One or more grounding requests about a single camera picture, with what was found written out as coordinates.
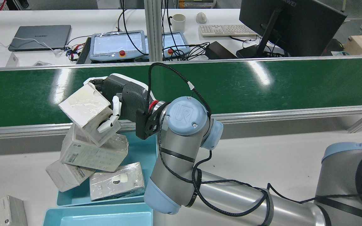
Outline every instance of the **monitor stand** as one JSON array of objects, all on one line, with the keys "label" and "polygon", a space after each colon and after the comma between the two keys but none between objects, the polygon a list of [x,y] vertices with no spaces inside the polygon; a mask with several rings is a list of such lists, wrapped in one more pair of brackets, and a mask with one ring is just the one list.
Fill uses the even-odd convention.
[{"label": "monitor stand", "polygon": [[262,36],[262,40],[260,41],[259,45],[249,46],[247,48],[243,48],[238,50],[236,55],[238,58],[261,58],[266,57],[264,54],[264,50],[266,48],[267,42],[269,41],[270,34],[275,27],[277,18],[282,10],[277,8],[273,11],[272,16],[270,17],[269,23],[267,25],[262,24],[262,27],[266,27],[265,32]]}]

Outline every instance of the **blue joint cap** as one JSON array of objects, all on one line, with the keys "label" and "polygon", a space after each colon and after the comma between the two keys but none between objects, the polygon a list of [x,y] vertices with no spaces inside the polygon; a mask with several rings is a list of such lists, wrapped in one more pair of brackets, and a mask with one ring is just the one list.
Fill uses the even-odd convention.
[{"label": "blue joint cap", "polygon": [[146,187],[144,199],[145,203],[150,208],[161,213],[173,215],[178,213],[178,210],[181,208],[180,205],[164,194],[150,178],[148,180],[148,186]]},{"label": "blue joint cap", "polygon": [[218,120],[213,120],[213,125],[210,130],[210,134],[205,140],[205,143],[201,146],[208,150],[213,150],[219,143],[220,137],[223,134],[223,123]]},{"label": "blue joint cap", "polygon": [[341,142],[341,143],[331,144],[331,145],[329,145],[329,147],[326,148],[325,154],[323,155],[323,158],[322,158],[322,162],[326,157],[328,157],[334,153],[339,153],[339,152],[344,152],[344,151],[349,151],[349,150],[362,150],[362,143]]},{"label": "blue joint cap", "polygon": [[176,134],[188,136],[200,131],[207,122],[207,110],[195,98],[181,96],[168,105],[168,127]]}]

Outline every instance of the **white mug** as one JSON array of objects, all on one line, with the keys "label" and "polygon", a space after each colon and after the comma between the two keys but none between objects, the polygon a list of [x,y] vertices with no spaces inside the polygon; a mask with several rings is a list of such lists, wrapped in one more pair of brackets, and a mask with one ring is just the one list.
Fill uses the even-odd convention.
[{"label": "white mug", "polygon": [[185,31],[185,16],[183,14],[174,14],[172,17],[169,17],[170,19],[172,19],[170,23],[172,31]]}]

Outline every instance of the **barcode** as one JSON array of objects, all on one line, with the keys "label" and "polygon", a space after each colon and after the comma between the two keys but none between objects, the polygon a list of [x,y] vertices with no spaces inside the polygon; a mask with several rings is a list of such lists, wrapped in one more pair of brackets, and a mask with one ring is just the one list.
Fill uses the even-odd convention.
[{"label": "barcode", "polygon": [[80,177],[82,177],[82,178],[85,177],[85,173],[83,172],[83,170],[81,168],[79,168],[79,166],[76,167],[76,171],[78,172]]},{"label": "barcode", "polygon": [[79,155],[78,153],[73,153],[73,154],[69,157],[68,162],[73,163],[73,162],[75,161],[76,157],[78,157],[78,155]]}]

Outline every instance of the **red ring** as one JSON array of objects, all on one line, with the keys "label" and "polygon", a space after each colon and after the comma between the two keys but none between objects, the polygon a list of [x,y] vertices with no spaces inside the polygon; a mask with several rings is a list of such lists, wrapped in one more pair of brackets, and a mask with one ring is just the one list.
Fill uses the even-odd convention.
[{"label": "red ring", "polygon": [[152,110],[152,107],[154,107],[158,103],[158,100],[152,101],[152,103],[149,105],[149,111]]}]

